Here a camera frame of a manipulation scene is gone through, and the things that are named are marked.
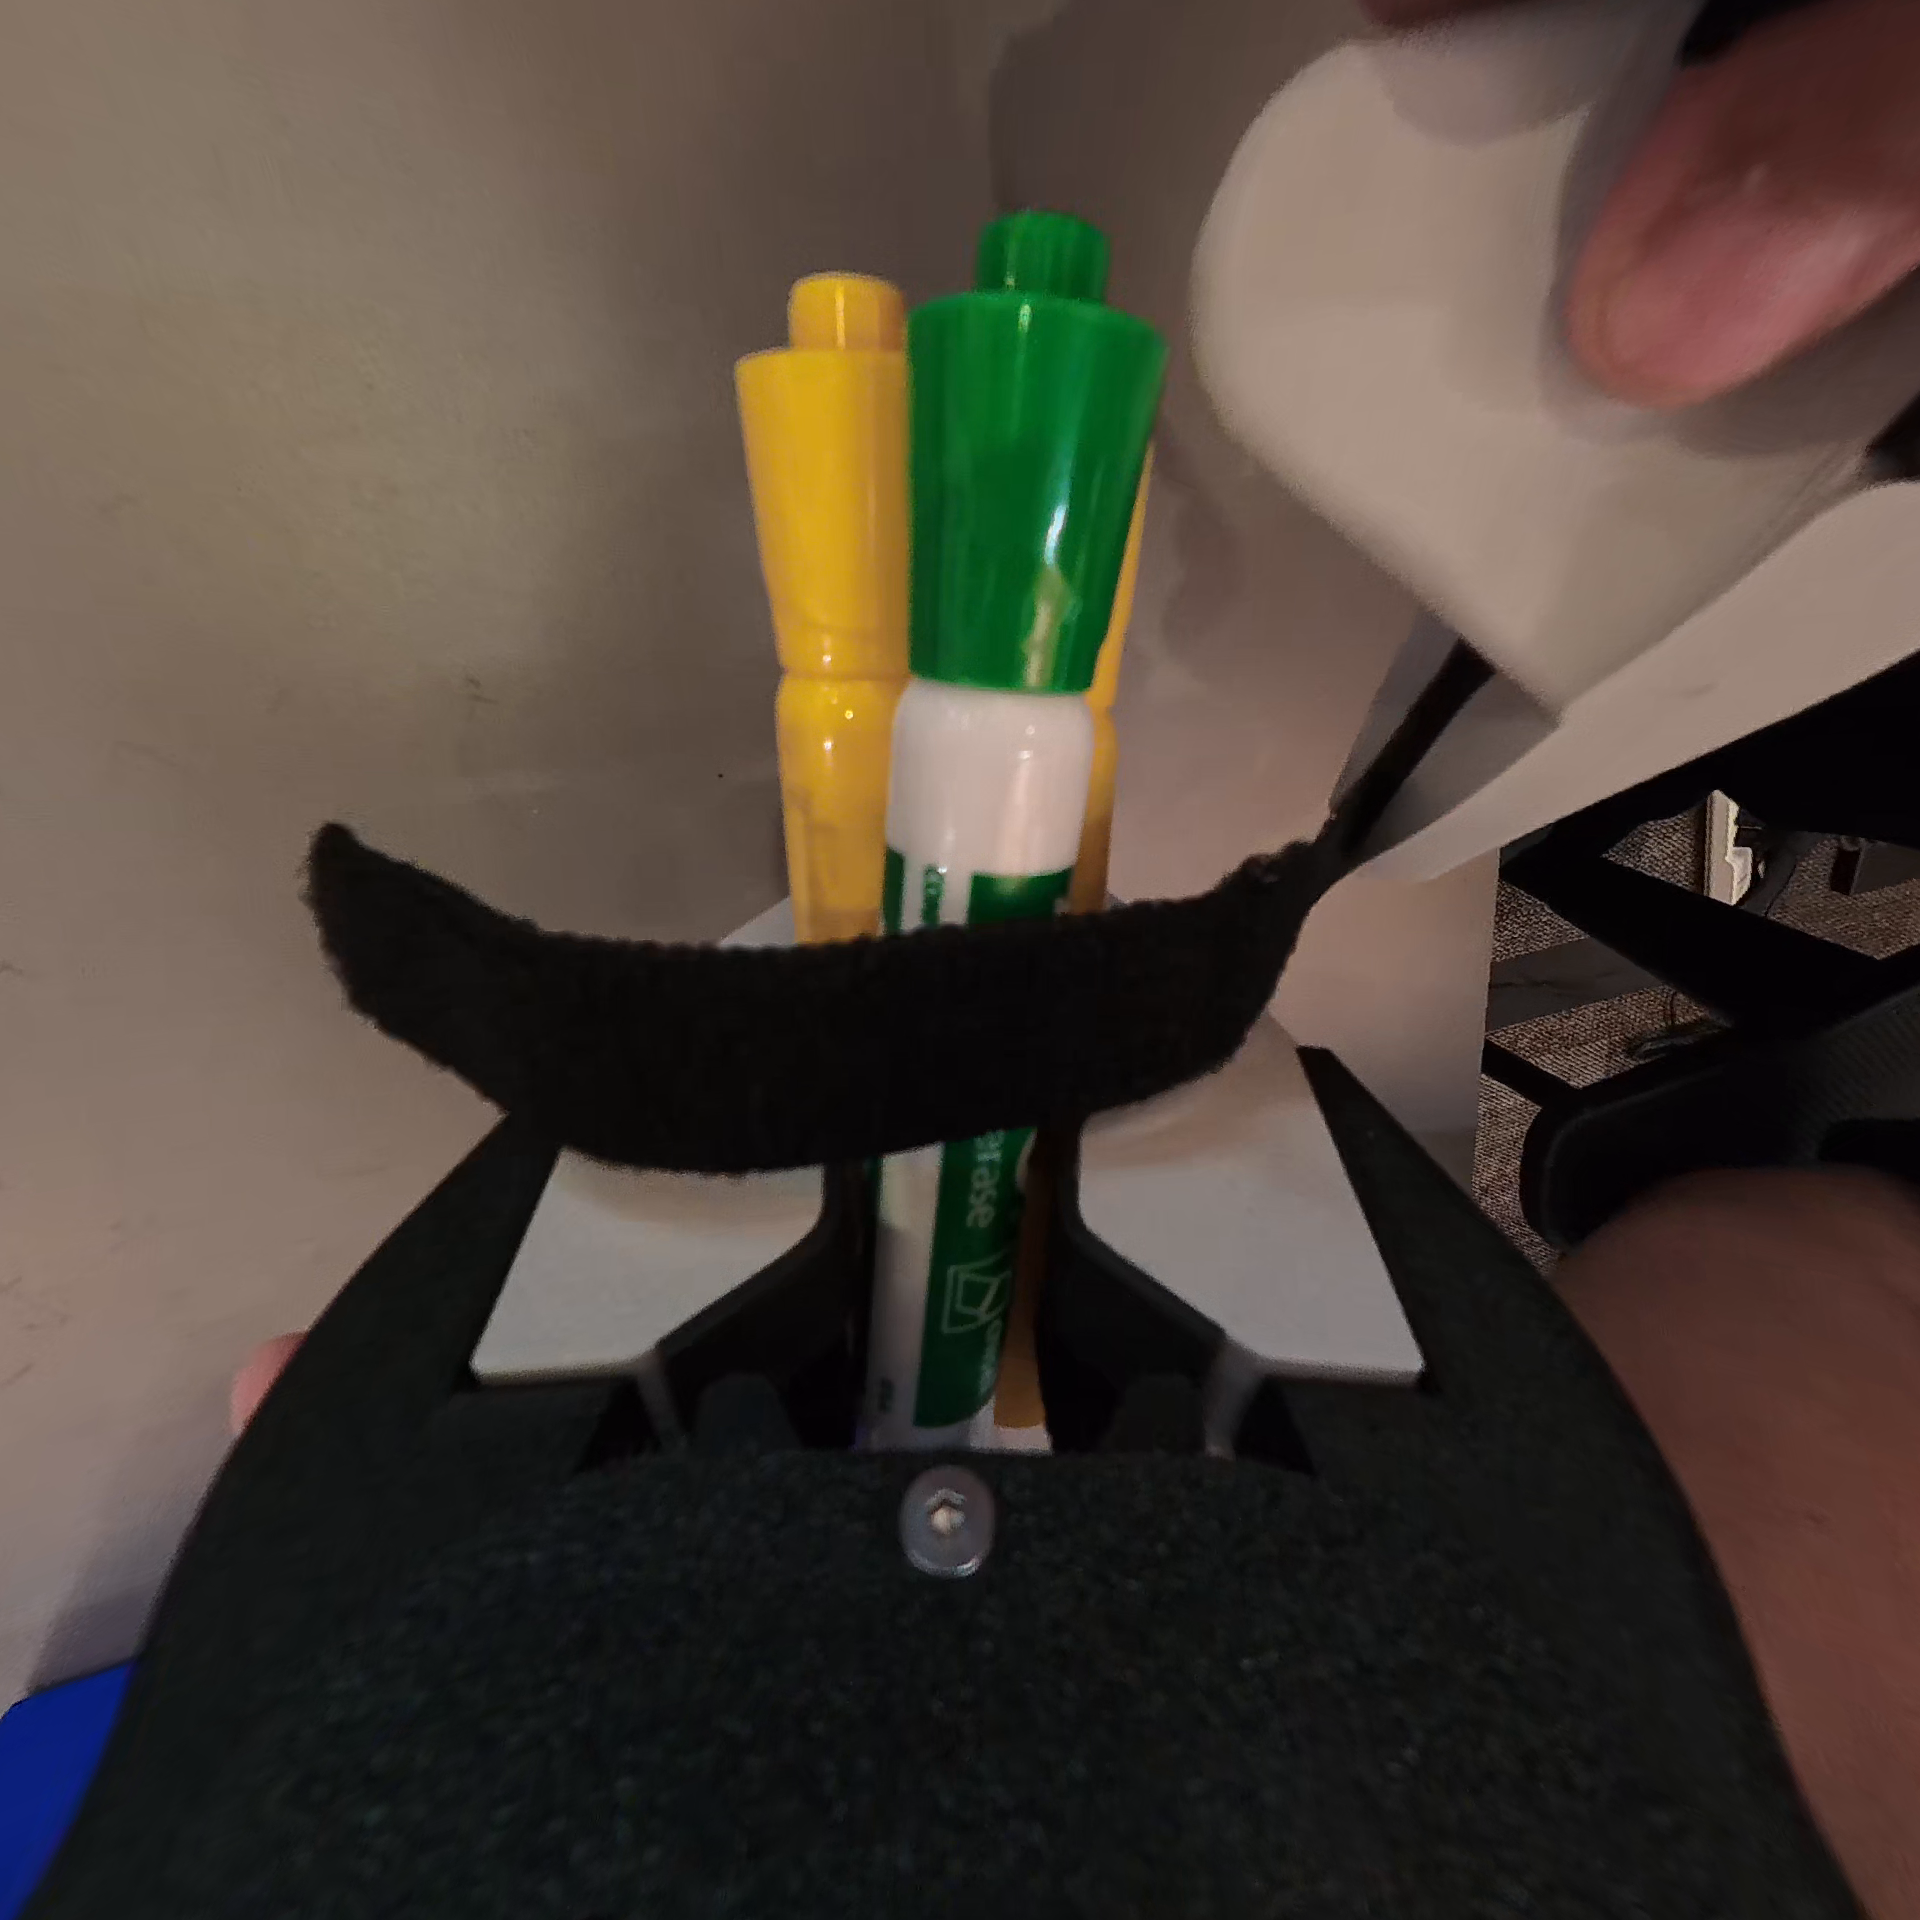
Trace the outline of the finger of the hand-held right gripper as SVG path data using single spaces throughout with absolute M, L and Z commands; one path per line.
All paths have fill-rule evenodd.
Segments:
M 1466 642 L 1416 618 L 1333 793 L 1333 827 L 1379 827 L 1466 706 Z
M 1776 728 L 1916 651 L 1916 480 L 1844 498 L 1559 717 L 1489 682 L 1368 842 L 1384 879 L 1487 852 Z

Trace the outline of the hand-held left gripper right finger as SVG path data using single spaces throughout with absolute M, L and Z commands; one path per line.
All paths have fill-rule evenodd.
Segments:
M 1424 1375 L 1373 1230 L 1296 1041 L 1253 1032 L 1182 1092 L 1099 1113 L 1060 1224 L 1119 1287 L 1092 1309 L 1127 1375 L 1197 1383 L 1236 1454 L 1270 1381 L 1411 1389 Z

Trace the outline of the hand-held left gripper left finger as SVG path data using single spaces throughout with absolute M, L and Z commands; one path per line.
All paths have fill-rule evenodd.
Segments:
M 628 1381 L 662 1442 L 693 1437 L 713 1383 L 761 1378 L 800 1442 L 852 1442 L 870 1254 L 864 1165 L 706 1176 L 559 1155 L 473 1375 Z

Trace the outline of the yellow marker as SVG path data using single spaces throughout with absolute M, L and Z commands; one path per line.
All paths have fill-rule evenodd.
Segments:
M 909 309 L 876 276 L 793 282 L 787 344 L 736 363 L 781 655 L 787 890 L 800 942 L 881 925 L 895 715 L 909 687 Z
M 1119 733 L 1115 733 L 1115 700 L 1119 675 L 1126 656 L 1127 629 L 1133 618 L 1142 535 L 1148 519 L 1153 458 L 1142 466 L 1142 488 L 1133 499 L 1133 515 L 1127 527 L 1126 562 L 1119 571 L 1119 589 L 1110 601 L 1109 633 L 1099 651 L 1095 682 L 1089 690 L 1095 755 L 1092 786 L 1078 838 L 1078 858 L 1068 886 L 1068 912 L 1092 914 L 1106 912 L 1109 870 L 1110 870 L 1110 823 L 1115 823 L 1115 781 L 1119 781 Z M 998 1404 L 993 1404 L 993 1446 L 1005 1454 L 1048 1454 L 1041 1375 L 1037 1350 L 1037 1311 L 1041 1302 L 1046 1258 L 1048 1258 L 1048 1219 L 1057 1201 L 1057 1143 L 1037 1134 L 1026 1165 L 1026 1207 L 1023 1235 L 1014 1287 L 1014 1315 L 1003 1337 Z

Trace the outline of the green dry erase marker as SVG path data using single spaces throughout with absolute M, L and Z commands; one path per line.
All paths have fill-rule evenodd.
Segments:
M 1106 298 L 1106 235 L 993 220 L 973 287 L 909 317 L 909 690 L 895 717 L 878 928 L 1068 907 L 1095 778 L 1095 685 L 1166 344 Z M 921 1454 L 991 1428 L 1029 1129 L 876 1166 L 859 1437 Z

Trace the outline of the white desk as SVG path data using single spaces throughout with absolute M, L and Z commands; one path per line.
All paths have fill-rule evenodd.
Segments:
M 4 1703 L 127 1657 L 490 1113 L 339 997 L 321 823 L 549 928 L 784 894 L 735 363 L 1106 228 L 1175 344 L 1115 886 L 1307 831 L 1407 599 L 1224 436 L 1186 264 L 1352 4 L 4 4 Z

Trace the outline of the person's left hand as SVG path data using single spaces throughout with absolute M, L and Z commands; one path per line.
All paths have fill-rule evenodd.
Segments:
M 228 1394 L 228 1429 L 243 1437 L 252 1424 L 259 1404 L 271 1397 L 275 1378 L 301 1353 L 307 1332 L 282 1332 L 252 1347 L 252 1353 L 236 1368 Z

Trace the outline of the person's right hand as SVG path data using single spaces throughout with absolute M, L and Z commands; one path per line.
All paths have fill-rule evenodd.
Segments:
M 1809 4 L 1688 66 L 1569 281 L 1569 344 L 1641 407 L 1730 395 L 1916 273 L 1916 4 Z

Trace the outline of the person's bare leg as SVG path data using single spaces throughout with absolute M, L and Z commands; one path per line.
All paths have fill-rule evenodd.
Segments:
M 1559 1289 L 1695 1505 L 1860 1906 L 1916 1917 L 1916 1189 L 1695 1174 Z

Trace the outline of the blue storage bin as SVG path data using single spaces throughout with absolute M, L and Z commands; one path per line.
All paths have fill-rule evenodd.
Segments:
M 4 1714 L 4 1917 L 19 1917 L 101 1767 L 135 1659 L 70 1678 Z

